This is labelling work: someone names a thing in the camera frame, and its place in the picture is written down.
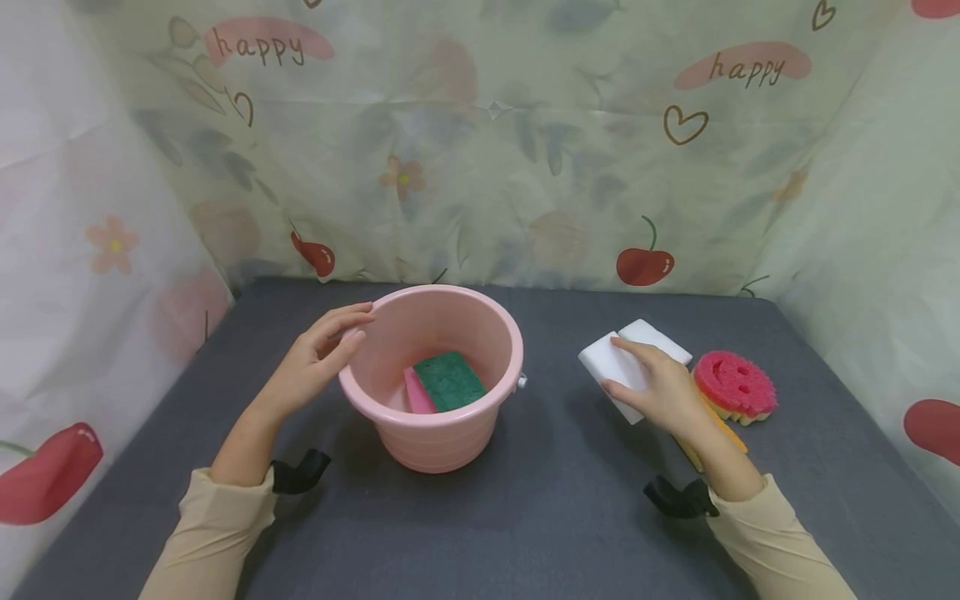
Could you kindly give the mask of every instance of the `fabric backdrop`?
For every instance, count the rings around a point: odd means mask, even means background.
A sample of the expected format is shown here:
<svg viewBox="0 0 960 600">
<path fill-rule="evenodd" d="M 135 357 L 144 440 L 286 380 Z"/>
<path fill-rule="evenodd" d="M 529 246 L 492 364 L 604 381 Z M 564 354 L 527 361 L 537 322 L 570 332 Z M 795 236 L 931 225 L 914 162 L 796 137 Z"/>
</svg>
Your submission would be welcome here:
<svg viewBox="0 0 960 600">
<path fill-rule="evenodd" d="M 5 4 L 0 597 L 260 275 L 776 300 L 960 519 L 958 13 Z"/>
</svg>

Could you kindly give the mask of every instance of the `green scouring pad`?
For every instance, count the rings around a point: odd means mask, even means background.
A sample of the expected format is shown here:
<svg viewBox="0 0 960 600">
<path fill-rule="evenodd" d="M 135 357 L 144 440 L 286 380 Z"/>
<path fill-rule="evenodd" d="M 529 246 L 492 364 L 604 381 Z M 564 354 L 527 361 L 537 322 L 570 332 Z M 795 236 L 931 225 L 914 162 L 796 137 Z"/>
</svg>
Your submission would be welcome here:
<svg viewBox="0 0 960 600">
<path fill-rule="evenodd" d="M 438 413 L 467 406 L 487 393 L 460 352 L 446 352 L 421 360 L 414 371 Z"/>
</svg>

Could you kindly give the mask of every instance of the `beige sleeve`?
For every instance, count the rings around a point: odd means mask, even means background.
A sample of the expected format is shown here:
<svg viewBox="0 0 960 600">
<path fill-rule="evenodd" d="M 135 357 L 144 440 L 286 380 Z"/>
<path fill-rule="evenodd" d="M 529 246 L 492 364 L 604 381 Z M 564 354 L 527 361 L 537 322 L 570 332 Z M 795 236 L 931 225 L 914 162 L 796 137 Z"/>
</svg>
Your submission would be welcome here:
<svg viewBox="0 0 960 600">
<path fill-rule="evenodd" d="M 180 501 L 180 523 L 140 600 L 232 600 L 244 559 L 274 522 L 274 470 L 255 488 L 223 486 L 199 468 Z"/>
<path fill-rule="evenodd" d="M 746 502 L 726 502 L 710 490 L 720 516 L 707 523 L 764 600 L 853 598 L 843 576 L 797 520 L 771 475 Z"/>
</svg>

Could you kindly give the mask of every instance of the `gray table surface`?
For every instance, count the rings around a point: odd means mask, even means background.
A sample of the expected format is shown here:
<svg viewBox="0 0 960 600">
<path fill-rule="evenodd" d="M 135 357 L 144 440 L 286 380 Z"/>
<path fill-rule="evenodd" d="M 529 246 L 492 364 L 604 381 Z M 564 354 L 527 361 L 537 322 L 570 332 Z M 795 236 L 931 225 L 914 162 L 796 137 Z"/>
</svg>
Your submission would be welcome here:
<svg viewBox="0 0 960 600">
<path fill-rule="evenodd" d="M 293 339 L 326 309 L 394 285 L 256 282 L 14 595 L 135 598 L 209 464 Z M 240 598 L 744 598 L 746 577 L 702 519 L 661 517 L 657 473 L 696 476 L 672 440 L 630 426 L 577 361 L 643 318 L 695 359 L 757 362 L 780 408 L 738 429 L 860 598 L 956 598 L 960 529 L 817 354 L 765 300 L 481 288 L 516 318 L 530 378 L 488 448 L 446 475 L 383 449 L 334 383 L 283 428 L 276 456 L 333 457 L 321 485 L 281 499 Z"/>
</svg>

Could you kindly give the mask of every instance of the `sleeve cuff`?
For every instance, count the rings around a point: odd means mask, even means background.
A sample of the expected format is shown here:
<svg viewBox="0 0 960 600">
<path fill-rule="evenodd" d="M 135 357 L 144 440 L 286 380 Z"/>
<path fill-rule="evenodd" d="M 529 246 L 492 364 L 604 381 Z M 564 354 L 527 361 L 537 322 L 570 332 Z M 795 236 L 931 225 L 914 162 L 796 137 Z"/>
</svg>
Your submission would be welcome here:
<svg viewBox="0 0 960 600">
<path fill-rule="evenodd" d="M 793 507 L 780 492 L 773 475 L 763 476 L 763 490 L 757 495 L 743 502 L 728 502 L 710 488 L 710 500 L 717 507 L 720 516 L 716 519 L 729 519 L 747 523 L 754 527 L 772 530 L 788 528 L 796 521 L 797 515 Z"/>
<path fill-rule="evenodd" d="M 274 522 L 276 495 L 274 469 L 254 488 L 214 483 L 209 468 L 190 475 L 190 487 L 180 501 L 180 516 L 186 522 L 201 522 L 223 532 L 262 530 Z"/>
</svg>

